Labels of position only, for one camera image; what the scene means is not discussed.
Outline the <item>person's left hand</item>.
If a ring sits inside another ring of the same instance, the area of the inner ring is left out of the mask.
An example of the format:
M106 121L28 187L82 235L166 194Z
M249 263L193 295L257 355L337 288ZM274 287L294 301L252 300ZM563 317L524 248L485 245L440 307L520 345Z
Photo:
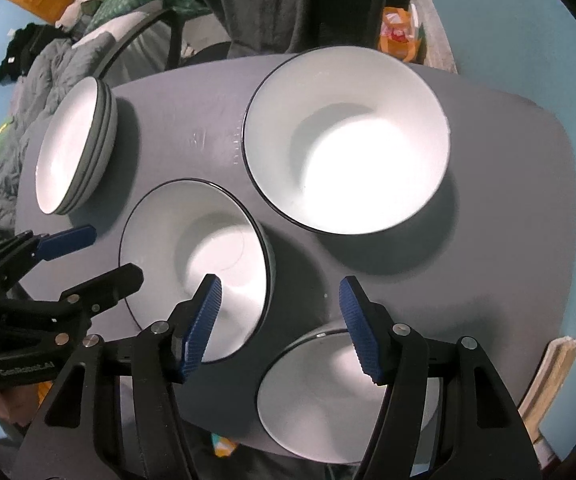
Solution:
M38 410L38 388L21 386L0 391L0 419L11 424L30 424Z

